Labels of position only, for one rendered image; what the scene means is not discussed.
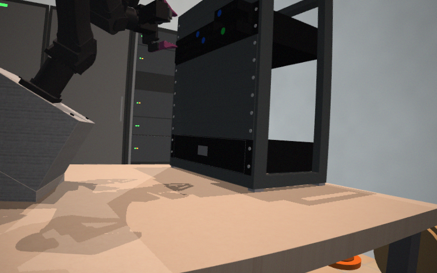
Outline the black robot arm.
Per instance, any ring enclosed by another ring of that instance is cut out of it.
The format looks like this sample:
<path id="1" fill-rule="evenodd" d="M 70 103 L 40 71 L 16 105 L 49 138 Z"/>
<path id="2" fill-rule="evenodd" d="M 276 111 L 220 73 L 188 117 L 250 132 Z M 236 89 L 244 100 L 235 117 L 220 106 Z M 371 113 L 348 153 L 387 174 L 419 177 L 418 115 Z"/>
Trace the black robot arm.
<path id="1" fill-rule="evenodd" d="M 18 82 L 51 103 L 61 103 L 60 94 L 73 74 L 82 75 L 96 59 L 97 40 L 93 38 L 90 23 L 115 35 L 118 31 L 131 30 L 136 20 L 139 20 L 133 31 L 151 35 L 156 33 L 155 23 L 168 23 L 172 20 L 172 10 L 167 3 L 159 0 L 147 5 L 138 5 L 139 0 L 55 2 L 57 38 L 44 50 L 51 58 L 47 58 L 30 81 L 21 78 Z"/>

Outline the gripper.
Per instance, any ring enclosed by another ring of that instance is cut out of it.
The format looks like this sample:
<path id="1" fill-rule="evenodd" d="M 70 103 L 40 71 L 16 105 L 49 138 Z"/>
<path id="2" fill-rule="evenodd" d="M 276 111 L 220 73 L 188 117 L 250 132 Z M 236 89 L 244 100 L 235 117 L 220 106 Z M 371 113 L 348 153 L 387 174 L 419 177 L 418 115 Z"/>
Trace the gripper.
<path id="1" fill-rule="evenodd" d="M 166 0 L 159 0 L 159 1 L 167 3 Z M 170 7 L 169 4 L 168 4 L 168 6 L 172 10 L 172 16 L 176 17 L 177 13 L 174 12 L 174 10 Z M 131 29 L 132 31 L 137 27 L 138 21 L 139 20 L 136 20 L 135 26 Z M 142 34 L 142 43 L 148 45 L 148 52 L 160 51 L 162 49 L 177 48 L 176 45 L 174 45 L 172 43 L 169 43 L 169 42 L 166 42 L 166 41 L 162 41 L 162 42 L 159 42 L 159 43 L 158 42 L 153 43 L 153 41 L 158 41 L 159 40 L 159 38 L 158 38 L 158 25 L 159 24 L 162 24 L 162 23 L 157 23 L 156 24 L 156 33 L 151 34 L 151 35 Z M 166 48 L 166 47 L 169 47 L 169 48 Z"/>

